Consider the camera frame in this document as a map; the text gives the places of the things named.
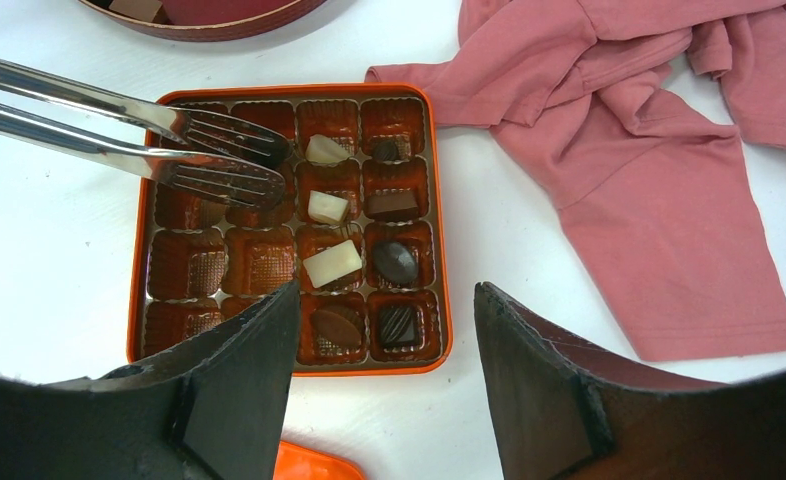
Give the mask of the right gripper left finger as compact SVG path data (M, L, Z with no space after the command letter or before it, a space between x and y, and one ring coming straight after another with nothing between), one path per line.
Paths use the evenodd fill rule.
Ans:
M269 479L298 349L288 282L106 375L0 377L0 479Z

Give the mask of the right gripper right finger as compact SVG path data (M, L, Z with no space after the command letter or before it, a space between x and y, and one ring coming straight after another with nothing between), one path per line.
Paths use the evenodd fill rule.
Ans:
M786 370L739 383L641 364L474 290L507 479L786 479Z

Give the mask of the orange box lid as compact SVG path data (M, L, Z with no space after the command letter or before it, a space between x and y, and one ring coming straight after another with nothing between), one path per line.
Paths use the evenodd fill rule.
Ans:
M273 480L365 480L363 471L353 462L281 441Z

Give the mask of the orange chocolate box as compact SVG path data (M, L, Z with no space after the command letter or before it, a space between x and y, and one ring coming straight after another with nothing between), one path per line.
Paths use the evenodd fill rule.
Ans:
M285 194L264 213L142 182L127 334L130 361L229 319L292 280L301 301L297 375L417 374L446 360L453 326L435 124L425 93L402 83L319 84L180 90L164 95L163 102L260 124L283 135L292 154L279 167ZM315 134L333 139L351 157L336 164L307 161L305 150ZM400 160L372 159L373 148L384 139L396 141ZM309 218L311 190L349 201L341 224ZM366 216L370 195L399 191L415 194L418 218L384 222ZM302 261L344 240L354 242L362 268L313 288ZM414 282L395 285L375 270L371 250L382 241L410 250L419 265ZM359 348L338 347L313 328L311 314L332 304L361 317ZM418 310L420 342L385 349L378 340L378 314L400 304Z

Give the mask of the round dark red plate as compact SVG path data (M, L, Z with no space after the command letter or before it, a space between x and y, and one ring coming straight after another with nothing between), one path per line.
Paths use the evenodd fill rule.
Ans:
M149 36L220 42L253 37L295 22L324 0L85 1L84 6Z

